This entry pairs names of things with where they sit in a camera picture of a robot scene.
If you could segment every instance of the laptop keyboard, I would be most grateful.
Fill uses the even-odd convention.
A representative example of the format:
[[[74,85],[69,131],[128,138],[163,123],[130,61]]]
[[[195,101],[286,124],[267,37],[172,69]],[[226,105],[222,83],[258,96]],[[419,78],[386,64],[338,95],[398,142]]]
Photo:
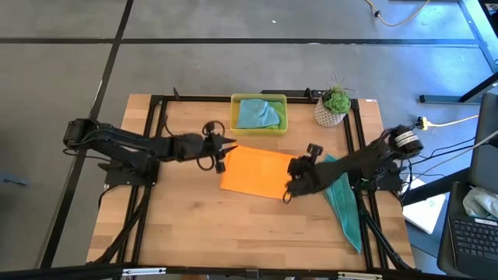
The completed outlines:
[[[496,222],[473,218],[451,218],[455,253],[498,261],[498,226]]]

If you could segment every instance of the white cloth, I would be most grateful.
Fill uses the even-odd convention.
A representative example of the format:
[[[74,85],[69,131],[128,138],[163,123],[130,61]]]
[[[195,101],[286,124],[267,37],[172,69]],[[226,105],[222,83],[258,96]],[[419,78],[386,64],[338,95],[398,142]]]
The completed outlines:
[[[498,219],[498,194],[474,187],[465,195],[464,208],[471,217]]]

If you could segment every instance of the yellow cable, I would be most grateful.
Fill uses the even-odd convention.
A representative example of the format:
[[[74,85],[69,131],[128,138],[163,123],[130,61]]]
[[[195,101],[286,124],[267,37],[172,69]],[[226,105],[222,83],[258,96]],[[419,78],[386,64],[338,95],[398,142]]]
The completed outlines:
[[[435,128],[442,128],[443,126],[448,126],[448,125],[452,125],[452,124],[461,123],[462,121],[468,121],[468,120],[471,120],[471,119],[476,118],[478,116],[479,115],[475,115],[475,116],[472,116],[472,117],[466,117],[465,119],[461,119],[459,121],[452,121],[452,122],[449,122],[449,123],[446,123],[446,124],[433,124],[430,121],[427,121],[427,126],[428,127],[435,127]]]
[[[406,23],[408,22],[410,19],[413,19],[420,11],[422,11],[422,9],[424,9],[427,4],[429,4],[430,0],[427,0],[422,7],[420,7],[420,9],[418,9],[416,12],[414,12],[411,16],[409,16],[407,19],[403,20],[402,22],[400,23],[396,23],[396,24],[389,24],[389,23],[386,23],[384,21],[384,19],[382,18],[382,15],[381,15],[381,12],[379,10],[377,10],[377,8],[375,8],[375,5],[372,3],[371,0],[365,0],[368,5],[370,5],[370,7],[372,8],[372,11],[373,11],[373,14],[375,14],[376,12],[379,12],[379,15],[378,15],[378,18],[381,20],[381,22],[386,25],[386,26],[389,26],[389,27],[395,27],[395,26],[398,26],[398,25],[402,25],[403,23]]]

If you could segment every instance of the succulent plant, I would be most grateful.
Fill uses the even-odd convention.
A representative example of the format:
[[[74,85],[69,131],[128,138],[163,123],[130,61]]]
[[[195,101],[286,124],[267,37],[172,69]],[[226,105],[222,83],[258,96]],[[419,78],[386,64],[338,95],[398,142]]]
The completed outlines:
[[[324,106],[333,114],[345,114],[349,112],[351,100],[348,93],[340,85],[331,87],[323,96]]]

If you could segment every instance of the orange cloth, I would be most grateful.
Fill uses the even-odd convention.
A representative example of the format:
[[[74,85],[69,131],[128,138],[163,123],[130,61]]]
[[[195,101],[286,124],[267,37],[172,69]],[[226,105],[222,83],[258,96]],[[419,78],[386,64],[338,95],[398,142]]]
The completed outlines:
[[[239,145],[225,158],[221,188],[266,198],[282,199],[291,177],[287,167],[296,156]]]

